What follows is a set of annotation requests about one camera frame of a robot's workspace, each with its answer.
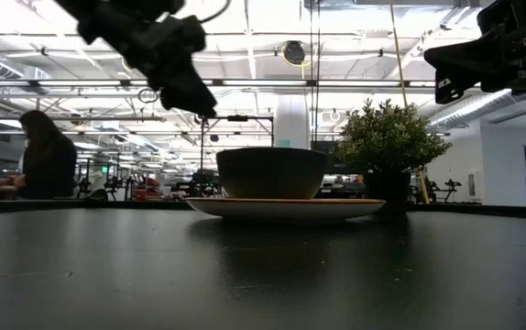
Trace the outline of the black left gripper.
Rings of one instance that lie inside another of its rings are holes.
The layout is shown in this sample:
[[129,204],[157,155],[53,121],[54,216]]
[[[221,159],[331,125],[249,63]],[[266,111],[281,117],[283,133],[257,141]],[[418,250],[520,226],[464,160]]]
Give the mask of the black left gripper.
[[168,16],[162,22],[130,28],[123,42],[129,65],[141,71],[153,89],[161,89],[162,106],[215,117],[217,102],[192,64],[205,48],[205,31],[196,16]]

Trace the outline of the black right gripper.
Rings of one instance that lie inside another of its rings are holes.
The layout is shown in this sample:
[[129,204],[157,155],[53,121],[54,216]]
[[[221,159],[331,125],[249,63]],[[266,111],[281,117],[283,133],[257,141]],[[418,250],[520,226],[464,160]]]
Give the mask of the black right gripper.
[[526,94],[526,0],[496,0],[477,16],[480,39],[430,48],[424,59],[435,68],[435,102],[462,97],[455,89],[479,82],[485,92],[510,89]]

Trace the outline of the black ribbed bowl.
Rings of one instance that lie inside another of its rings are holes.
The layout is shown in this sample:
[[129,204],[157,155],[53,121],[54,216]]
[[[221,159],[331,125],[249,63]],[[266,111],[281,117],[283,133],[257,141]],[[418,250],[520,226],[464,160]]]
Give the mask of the black ribbed bowl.
[[322,184],[328,156],[304,148],[253,147],[220,151],[216,163],[231,198],[309,200]]

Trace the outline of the small potted green plant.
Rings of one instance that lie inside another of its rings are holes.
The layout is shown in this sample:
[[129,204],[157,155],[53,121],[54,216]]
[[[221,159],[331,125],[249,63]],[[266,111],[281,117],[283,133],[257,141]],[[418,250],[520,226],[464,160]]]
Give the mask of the small potted green plant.
[[407,210],[411,174],[443,156],[452,144],[428,130],[415,104],[400,106],[367,99],[348,117],[335,152],[346,167],[361,174],[366,197],[382,200],[380,211]]

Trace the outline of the red tool cart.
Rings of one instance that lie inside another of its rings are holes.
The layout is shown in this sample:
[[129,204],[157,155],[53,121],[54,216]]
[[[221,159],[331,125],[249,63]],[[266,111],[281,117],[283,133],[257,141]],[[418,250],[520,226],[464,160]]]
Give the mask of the red tool cart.
[[159,183],[151,178],[141,176],[132,185],[132,199],[135,201],[157,201],[163,195]]

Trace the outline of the gold round plate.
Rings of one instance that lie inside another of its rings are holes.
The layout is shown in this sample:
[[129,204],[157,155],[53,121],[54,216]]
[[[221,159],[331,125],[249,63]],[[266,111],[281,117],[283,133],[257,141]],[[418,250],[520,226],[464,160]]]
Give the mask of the gold round plate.
[[243,223],[340,223],[379,211],[374,199],[237,199],[191,197],[186,203],[207,215]]

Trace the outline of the person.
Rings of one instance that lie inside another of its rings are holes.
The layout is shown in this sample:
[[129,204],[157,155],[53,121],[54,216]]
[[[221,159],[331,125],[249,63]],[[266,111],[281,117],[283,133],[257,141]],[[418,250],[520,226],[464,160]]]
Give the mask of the person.
[[19,118],[27,138],[22,172],[14,178],[19,199],[53,200],[71,198],[77,151],[53,121],[32,110]]

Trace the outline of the black metal gantry frame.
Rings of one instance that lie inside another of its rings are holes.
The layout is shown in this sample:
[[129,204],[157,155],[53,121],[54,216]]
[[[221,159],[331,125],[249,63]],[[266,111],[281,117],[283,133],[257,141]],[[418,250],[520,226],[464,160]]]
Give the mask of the black metal gantry frame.
[[[202,116],[200,118],[200,168],[197,172],[200,172],[203,174],[204,166],[204,136],[206,133],[205,123],[208,122],[208,118]],[[214,123],[209,125],[208,131],[210,131],[211,128],[214,128],[221,120],[225,120],[228,122],[246,122],[249,120],[254,120],[257,123],[259,123],[260,126],[264,128],[264,130],[271,136],[271,143],[270,146],[274,146],[275,142],[275,133],[273,132],[275,128],[275,122],[273,116],[259,116],[259,115],[228,115],[228,116],[215,116],[212,118],[214,120]],[[268,129],[266,126],[262,124],[262,120],[268,120],[270,122],[270,129]]]

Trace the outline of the black metal table frame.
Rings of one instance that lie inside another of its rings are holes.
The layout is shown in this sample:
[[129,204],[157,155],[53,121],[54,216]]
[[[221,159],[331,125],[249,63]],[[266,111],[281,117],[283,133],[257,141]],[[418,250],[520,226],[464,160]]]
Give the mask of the black metal table frame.
[[[175,210],[190,211],[185,202],[95,202],[88,200],[19,200],[0,201],[0,213],[61,210],[61,209],[127,209],[127,210]],[[471,215],[492,215],[501,217],[526,218],[526,206],[497,206],[467,203],[410,204],[410,212],[442,212]]]

